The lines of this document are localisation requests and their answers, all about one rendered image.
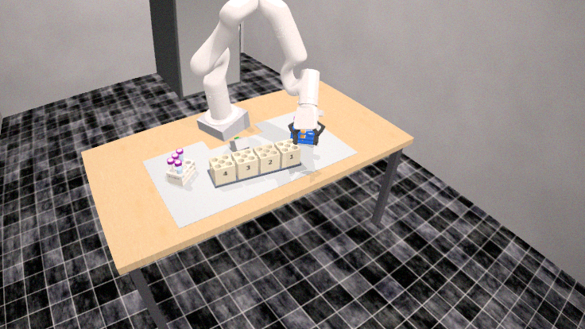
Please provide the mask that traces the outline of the white tube rack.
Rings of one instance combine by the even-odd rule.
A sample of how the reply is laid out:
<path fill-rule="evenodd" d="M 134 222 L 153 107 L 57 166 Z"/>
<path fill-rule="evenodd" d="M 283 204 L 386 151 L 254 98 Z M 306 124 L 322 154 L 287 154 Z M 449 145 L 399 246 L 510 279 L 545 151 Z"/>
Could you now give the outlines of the white tube rack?
<path fill-rule="evenodd" d="M 193 173 L 196 171 L 196 165 L 195 165 L 195 162 L 193 160 L 189 160 L 189 159 L 184 158 L 184 162 L 182 162 L 182 167 L 183 167 L 183 173 L 180 175 L 176 174 L 176 171 L 169 172 L 169 170 L 168 170 L 166 172 L 168 183 L 179 185 L 179 186 L 183 187 L 188 182 L 188 180 L 191 178 Z M 182 176 L 184 176 L 183 179 L 182 179 Z"/>

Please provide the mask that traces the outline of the grey bench mat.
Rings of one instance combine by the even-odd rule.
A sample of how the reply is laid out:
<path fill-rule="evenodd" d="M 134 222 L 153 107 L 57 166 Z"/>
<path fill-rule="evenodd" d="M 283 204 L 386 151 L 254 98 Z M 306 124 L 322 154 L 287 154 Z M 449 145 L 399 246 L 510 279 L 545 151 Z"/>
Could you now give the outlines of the grey bench mat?
<path fill-rule="evenodd" d="M 274 146 L 274 142 L 290 139 L 288 124 L 294 122 L 295 113 L 255 123 L 262 133 L 248 137 L 250 149 L 253 151 L 253 147 L 271 143 Z M 166 176 L 167 160 L 176 150 L 143 161 L 143 164 L 180 229 L 358 153 L 326 129 L 317 145 L 297 145 L 301 148 L 300 166 L 220 188 L 215 188 L 207 172 L 209 158 L 227 153 L 231 157 L 230 143 L 211 150 L 203 141 L 183 147 L 184 158 L 194 160 L 196 165 L 196 171 L 183 187 L 168 183 Z"/>

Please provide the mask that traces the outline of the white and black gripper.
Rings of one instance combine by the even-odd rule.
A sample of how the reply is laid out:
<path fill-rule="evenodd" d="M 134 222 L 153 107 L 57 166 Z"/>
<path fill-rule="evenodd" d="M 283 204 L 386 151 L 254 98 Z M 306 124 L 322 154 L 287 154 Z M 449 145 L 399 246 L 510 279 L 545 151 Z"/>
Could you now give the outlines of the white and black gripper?
<path fill-rule="evenodd" d="M 297 145 L 297 134 L 300 131 L 313 131 L 315 134 L 313 137 L 313 145 L 317 145 L 319 142 L 319 136 L 323 133 L 323 130 L 326 127 L 317 120 L 319 121 L 319 112 L 317 107 L 310 105 L 300 105 L 297 107 L 294 122 L 288 125 L 288 128 L 293 135 L 292 142 L 294 145 Z M 320 130 L 318 130 L 319 126 L 321 126 Z"/>

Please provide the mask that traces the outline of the blue tube rack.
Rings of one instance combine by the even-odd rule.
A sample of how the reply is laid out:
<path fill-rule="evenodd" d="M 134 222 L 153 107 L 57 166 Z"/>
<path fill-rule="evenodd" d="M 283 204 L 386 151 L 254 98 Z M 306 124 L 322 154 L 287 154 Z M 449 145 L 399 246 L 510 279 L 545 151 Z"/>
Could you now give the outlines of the blue tube rack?
<path fill-rule="evenodd" d="M 308 133 L 311 133 L 311 134 L 308 134 Z M 315 135 L 313 131 L 306 131 L 305 134 L 302 134 L 302 135 L 306 135 L 305 138 L 300 138 L 300 135 L 301 134 L 302 134 L 301 132 L 299 132 L 297 134 L 297 136 L 298 136 L 298 142 L 297 143 L 313 145 L 313 137 Z M 291 133 L 290 139 L 293 139 L 292 133 Z"/>

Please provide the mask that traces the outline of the beige bucket adapter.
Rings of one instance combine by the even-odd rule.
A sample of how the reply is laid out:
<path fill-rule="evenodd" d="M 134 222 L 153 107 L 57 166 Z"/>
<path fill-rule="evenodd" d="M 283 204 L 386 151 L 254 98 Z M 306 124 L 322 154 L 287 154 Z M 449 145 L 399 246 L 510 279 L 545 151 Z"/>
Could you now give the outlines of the beige bucket adapter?
<path fill-rule="evenodd" d="M 225 184 L 236 180 L 235 165 L 229 154 L 209 158 L 209 165 L 210 174 L 215 185 Z"/>
<path fill-rule="evenodd" d="M 301 148 L 293 144 L 292 139 L 274 142 L 275 149 L 280 154 L 280 166 L 282 168 L 300 163 Z"/>
<path fill-rule="evenodd" d="M 280 168 L 280 154 L 273 144 L 254 147 L 253 153 L 258 159 L 258 171 L 261 174 Z"/>
<path fill-rule="evenodd" d="M 235 172 L 239 180 L 258 175 L 258 159 L 251 149 L 231 153 L 231 160 L 235 164 Z"/>

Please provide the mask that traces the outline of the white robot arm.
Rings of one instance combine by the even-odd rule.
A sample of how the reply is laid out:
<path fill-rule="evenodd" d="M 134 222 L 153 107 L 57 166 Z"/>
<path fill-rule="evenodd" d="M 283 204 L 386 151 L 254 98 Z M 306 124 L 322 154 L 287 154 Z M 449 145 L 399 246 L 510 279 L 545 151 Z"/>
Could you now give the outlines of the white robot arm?
<path fill-rule="evenodd" d="M 285 54 L 281 68 L 285 91 L 290 96 L 299 96 L 298 105 L 318 106 L 320 73 L 304 69 L 299 79 L 293 74 L 293 67 L 306 61 L 307 53 L 288 6 L 282 0 L 230 0 L 219 12 L 220 21 L 215 31 L 190 63 L 195 75 L 204 76 L 203 87 L 209 107 L 205 120 L 212 126 L 227 125 L 238 117 L 238 108 L 230 103 L 225 78 L 230 60 L 228 47 L 238 35 L 240 24 L 257 11 L 270 22 Z"/>

